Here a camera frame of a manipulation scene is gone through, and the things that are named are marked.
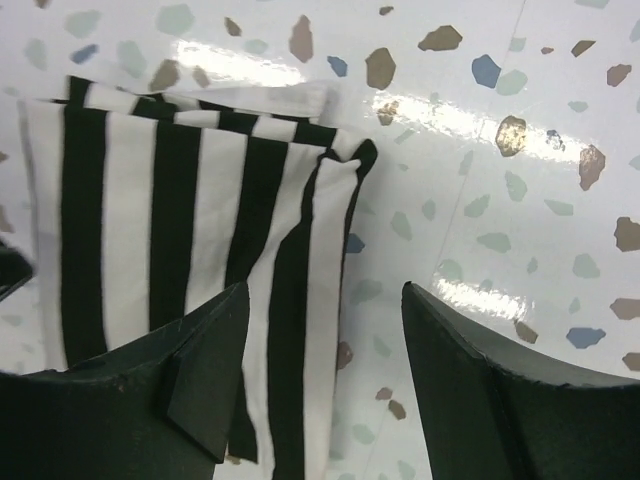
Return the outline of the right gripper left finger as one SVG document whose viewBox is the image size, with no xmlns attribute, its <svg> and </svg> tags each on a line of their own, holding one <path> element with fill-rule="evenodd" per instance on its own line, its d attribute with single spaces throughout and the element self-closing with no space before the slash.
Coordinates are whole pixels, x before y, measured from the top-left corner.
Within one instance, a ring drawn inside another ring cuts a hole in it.
<svg viewBox="0 0 640 480">
<path fill-rule="evenodd" d="M 243 283 L 66 371 L 1 377 L 5 479 L 209 479 L 225 456 L 249 319 Z"/>
</svg>

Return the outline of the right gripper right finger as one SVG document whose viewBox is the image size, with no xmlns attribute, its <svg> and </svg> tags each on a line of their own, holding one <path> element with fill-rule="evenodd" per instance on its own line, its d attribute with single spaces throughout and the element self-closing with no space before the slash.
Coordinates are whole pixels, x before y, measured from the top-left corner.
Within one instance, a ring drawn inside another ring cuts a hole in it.
<svg viewBox="0 0 640 480">
<path fill-rule="evenodd" d="M 419 285 L 405 344 L 436 479 L 635 479 L 639 384 L 529 349 Z"/>
</svg>

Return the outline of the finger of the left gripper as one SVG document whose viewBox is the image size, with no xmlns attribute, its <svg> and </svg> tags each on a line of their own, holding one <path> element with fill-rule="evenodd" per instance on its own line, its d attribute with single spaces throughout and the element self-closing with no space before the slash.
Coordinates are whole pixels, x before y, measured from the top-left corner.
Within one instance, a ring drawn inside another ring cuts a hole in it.
<svg viewBox="0 0 640 480">
<path fill-rule="evenodd" d="M 0 301 L 4 301 L 33 278 L 34 268 L 16 248 L 1 241 Z"/>
</svg>

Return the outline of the black white striped tank top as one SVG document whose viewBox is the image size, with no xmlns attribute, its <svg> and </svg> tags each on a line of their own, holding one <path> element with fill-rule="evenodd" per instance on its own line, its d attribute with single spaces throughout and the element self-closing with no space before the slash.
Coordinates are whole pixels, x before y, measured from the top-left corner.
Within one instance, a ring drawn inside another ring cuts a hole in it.
<svg viewBox="0 0 640 480">
<path fill-rule="evenodd" d="M 226 451 L 326 475 L 344 256 L 378 152 L 310 120 L 125 112 L 96 86 L 23 106 L 47 363 L 61 369 L 249 288 Z"/>
</svg>

